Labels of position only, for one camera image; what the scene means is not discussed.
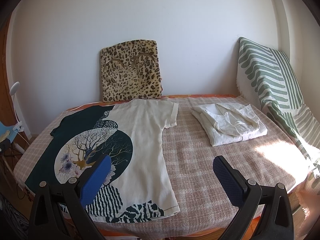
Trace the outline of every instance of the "leopard print cushion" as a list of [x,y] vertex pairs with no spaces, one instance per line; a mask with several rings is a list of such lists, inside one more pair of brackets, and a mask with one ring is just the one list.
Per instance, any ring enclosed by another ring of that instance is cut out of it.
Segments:
[[161,98],[155,41],[126,41],[100,51],[104,102]]

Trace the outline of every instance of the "folded white shirt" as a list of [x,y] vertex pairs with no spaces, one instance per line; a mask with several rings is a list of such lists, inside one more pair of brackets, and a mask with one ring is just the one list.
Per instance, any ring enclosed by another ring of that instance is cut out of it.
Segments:
[[193,106],[191,113],[204,128],[212,146],[246,141],[268,132],[250,105],[215,103]]

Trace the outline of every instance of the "silver bolt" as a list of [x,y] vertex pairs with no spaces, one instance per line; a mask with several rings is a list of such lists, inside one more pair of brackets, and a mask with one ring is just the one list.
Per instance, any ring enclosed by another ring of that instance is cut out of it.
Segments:
[[41,181],[40,184],[39,184],[40,187],[45,187],[45,185],[47,185],[47,183],[44,180]]
[[254,186],[254,185],[257,184],[254,179],[248,179],[248,183],[249,183],[251,186]]
[[283,185],[282,183],[278,183],[278,187],[279,187],[280,189],[284,189],[284,185]]
[[74,183],[77,182],[77,178],[76,177],[72,177],[72,178],[68,179],[68,181],[69,181],[70,184],[74,184]]

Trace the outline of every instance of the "green and white striped blanket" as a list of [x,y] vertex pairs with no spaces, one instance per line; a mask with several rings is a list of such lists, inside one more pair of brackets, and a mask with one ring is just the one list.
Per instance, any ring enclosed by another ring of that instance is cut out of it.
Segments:
[[[241,95],[273,120],[295,143],[318,177],[320,124],[303,96],[283,52],[240,38],[237,86]],[[320,178],[313,189],[320,194]]]

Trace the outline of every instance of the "beige plaid tablecloth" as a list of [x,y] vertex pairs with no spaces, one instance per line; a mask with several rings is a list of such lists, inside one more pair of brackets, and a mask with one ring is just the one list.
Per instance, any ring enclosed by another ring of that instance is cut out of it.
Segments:
[[[183,236],[209,228],[226,227],[237,212],[212,170],[214,157],[223,155],[245,178],[260,185],[282,182],[289,191],[303,182],[308,166],[301,152],[270,119],[252,107],[268,129],[268,134],[249,141],[211,147],[192,106],[218,102],[248,104],[243,98],[163,98],[179,104],[177,126],[164,129],[162,147],[169,178],[180,212],[172,217],[144,223],[96,223],[104,230],[120,231],[143,239]],[[49,133],[63,117],[61,113],[31,144],[14,169],[21,186],[49,145]]]

